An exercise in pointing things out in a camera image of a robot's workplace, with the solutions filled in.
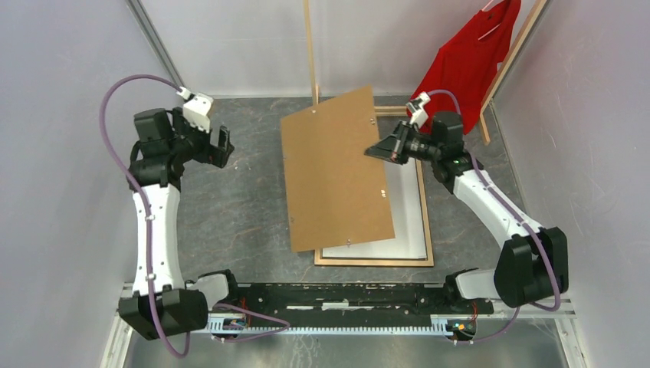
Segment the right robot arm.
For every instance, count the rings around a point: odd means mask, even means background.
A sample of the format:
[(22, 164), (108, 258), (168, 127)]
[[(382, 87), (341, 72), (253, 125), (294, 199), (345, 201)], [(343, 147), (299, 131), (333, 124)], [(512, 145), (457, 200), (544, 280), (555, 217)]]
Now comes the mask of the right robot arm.
[(459, 113), (436, 113), (430, 133), (401, 121), (364, 153), (399, 165), (411, 159), (429, 163), (438, 182), (478, 217), (497, 242), (500, 255), (494, 268), (447, 276), (442, 300), (449, 311), (461, 313), (474, 299), (498, 299), (512, 308), (559, 310), (561, 295), (569, 287), (566, 234), (533, 220), (498, 188), (465, 149)]

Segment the landscape photo print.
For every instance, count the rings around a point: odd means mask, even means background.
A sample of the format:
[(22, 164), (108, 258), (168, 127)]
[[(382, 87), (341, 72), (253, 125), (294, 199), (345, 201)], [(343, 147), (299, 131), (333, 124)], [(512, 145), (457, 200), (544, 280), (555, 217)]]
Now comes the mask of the landscape photo print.
[(405, 165), (385, 163), (394, 238), (325, 248), (324, 258), (424, 260), (427, 258), (425, 229), (414, 160)]

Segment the brown backing board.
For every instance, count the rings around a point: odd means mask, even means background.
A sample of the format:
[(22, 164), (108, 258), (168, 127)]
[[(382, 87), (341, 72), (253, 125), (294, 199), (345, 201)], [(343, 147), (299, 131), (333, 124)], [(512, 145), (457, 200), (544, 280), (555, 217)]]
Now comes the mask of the brown backing board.
[(369, 85), (281, 119), (291, 251), (394, 238), (378, 141)]

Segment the wooden picture frame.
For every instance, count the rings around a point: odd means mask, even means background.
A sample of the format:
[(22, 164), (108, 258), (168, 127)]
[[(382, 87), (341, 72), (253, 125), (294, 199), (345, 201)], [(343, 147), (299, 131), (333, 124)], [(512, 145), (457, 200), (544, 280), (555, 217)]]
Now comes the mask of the wooden picture frame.
[(316, 250), (314, 252), (314, 264), (317, 266), (336, 266), (336, 267), (431, 267), (434, 265), (434, 255), (432, 246), (432, 236), (429, 226), (429, 216), (426, 204), (425, 183), (422, 164), (414, 160), (416, 164), (417, 174), (419, 176), (419, 191), (422, 204), (422, 218), (425, 229), (426, 251), (427, 258), (424, 260), (387, 260), (387, 259), (351, 259), (351, 258), (324, 258), (321, 251), (324, 249)]

